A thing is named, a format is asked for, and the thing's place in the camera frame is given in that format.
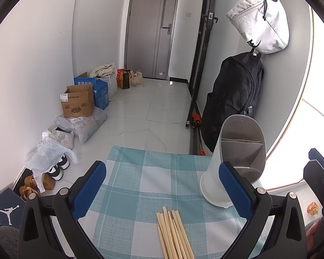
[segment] hand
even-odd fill
[[[307,241],[307,252],[309,252],[314,245],[314,234],[318,229],[320,218],[312,225],[312,227],[306,232],[306,241]],[[312,255],[310,259],[314,259],[318,253]]]

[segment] wooden chopstick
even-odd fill
[[[168,239],[168,235],[167,235],[167,229],[166,229],[163,214],[156,213],[156,216],[157,216],[157,220],[158,220],[158,222],[160,224],[160,228],[161,228],[161,231],[162,231],[164,242],[165,242],[165,244],[167,246],[168,257],[169,257],[169,259],[173,259],[172,249],[170,247],[170,243],[169,243],[169,239]]]
[[[163,252],[164,259],[168,259],[168,254],[167,254],[167,251],[165,249],[165,243],[164,243],[164,240],[163,240],[160,224],[157,224],[157,229],[159,231],[159,237],[160,237],[160,241],[161,241],[161,246],[162,246],[162,252]]]
[[[167,229],[167,235],[168,235],[170,248],[172,249],[172,259],[178,259],[178,255],[176,254],[176,250],[175,250],[174,243],[173,243],[172,232],[170,230],[170,223],[169,223],[166,207],[163,207],[163,216],[164,216],[164,221],[165,221],[165,225],[166,225],[166,229]]]
[[[181,229],[182,235],[183,235],[184,240],[185,240],[185,243],[186,243],[186,247],[187,247],[188,252],[189,252],[189,254],[190,254],[190,256],[191,256],[191,259],[195,259],[195,258],[194,258],[194,255],[193,255],[193,252],[192,252],[192,249],[191,249],[191,246],[190,246],[190,243],[189,243],[189,241],[188,241],[188,238],[187,238],[187,235],[186,235],[185,229],[184,229],[184,227],[183,227],[183,225],[182,225],[182,221],[181,221],[181,218],[180,218],[179,211],[176,210],[175,213],[176,213],[176,218],[177,218],[177,220],[178,220],[178,222],[179,222],[179,225],[180,225],[180,229]]]
[[[179,225],[179,221],[178,221],[178,219],[176,217],[175,210],[172,210],[172,214],[173,214],[173,218],[175,220],[175,224],[176,224],[177,230],[178,230],[179,235],[180,235],[180,239],[181,239],[182,245],[184,247],[184,251],[186,253],[186,258],[187,259],[191,259],[190,253],[188,252],[188,249],[187,249],[186,242],[185,242],[184,237],[183,237],[182,232],[181,232],[181,228],[180,228],[180,225]]]
[[[181,249],[180,249],[180,245],[179,245],[179,241],[178,241],[178,238],[176,237],[176,232],[175,232],[172,216],[170,215],[170,211],[168,211],[168,218],[169,218],[170,226],[172,228],[172,235],[173,235],[173,240],[174,240],[174,245],[175,245],[176,252],[178,253],[179,259],[183,259]]]
[[[176,227],[176,224],[175,224],[175,220],[174,219],[173,219],[173,226],[174,226],[174,229],[175,229],[176,237],[177,237],[178,242],[179,242],[179,245],[180,245],[182,257],[184,259],[187,259],[187,255],[186,255],[186,252],[185,252],[185,248],[183,247],[183,243],[182,243],[182,240],[181,240],[181,237],[180,237],[178,228]]]

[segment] open black framed door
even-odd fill
[[[190,82],[188,85],[192,100],[187,116],[186,127],[189,126],[192,113],[197,100],[199,85],[203,74],[206,52],[210,40],[210,33],[214,21],[218,20],[214,15],[215,0],[203,0],[202,12],[200,16],[197,44],[195,47],[193,65],[191,70]]]

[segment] brown shoe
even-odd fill
[[[20,196],[22,197],[22,199],[25,201],[28,199],[28,197],[31,193],[35,193],[36,195],[38,195],[40,197],[40,194],[36,190],[34,190],[31,187],[27,187],[27,186],[21,186],[19,188],[19,193],[20,193]]]
[[[43,180],[43,187],[46,190],[53,190],[55,186],[55,180],[51,178],[48,174],[44,173],[42,175],[42,180]],[[34,188],[37,190],[37,183],[36,180],[33,178],[32,175],[25,177],[24,179],[24,184],[27,187]]]

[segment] gray pants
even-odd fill
[[[11,259],[18,259],[18,237],[18,229],[8,226],[0,227],[0,244]]]

